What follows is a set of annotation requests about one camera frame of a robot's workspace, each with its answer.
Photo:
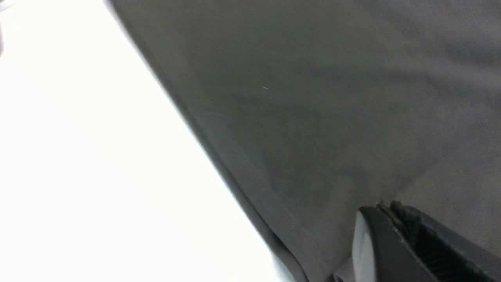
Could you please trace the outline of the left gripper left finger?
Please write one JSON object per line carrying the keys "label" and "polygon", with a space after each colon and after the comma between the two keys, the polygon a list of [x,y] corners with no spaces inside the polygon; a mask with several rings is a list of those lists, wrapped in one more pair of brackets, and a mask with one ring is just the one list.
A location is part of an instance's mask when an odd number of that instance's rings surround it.
{"label": "left gripper left finger", "polygon": [[413,254],[391,218],[374,206],[357,211],[351,258],[333,275],[335,282],[436,282]]}

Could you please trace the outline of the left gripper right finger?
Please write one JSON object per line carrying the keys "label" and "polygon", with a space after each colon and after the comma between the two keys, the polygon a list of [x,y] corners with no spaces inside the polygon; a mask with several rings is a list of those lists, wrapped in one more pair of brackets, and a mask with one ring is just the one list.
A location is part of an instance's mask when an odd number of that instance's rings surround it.
{"label": "left gripper right finger", "polygon": [[437,282],[499,282],[500,258],[415,207],[378,204],[410,248],[417,264]]}

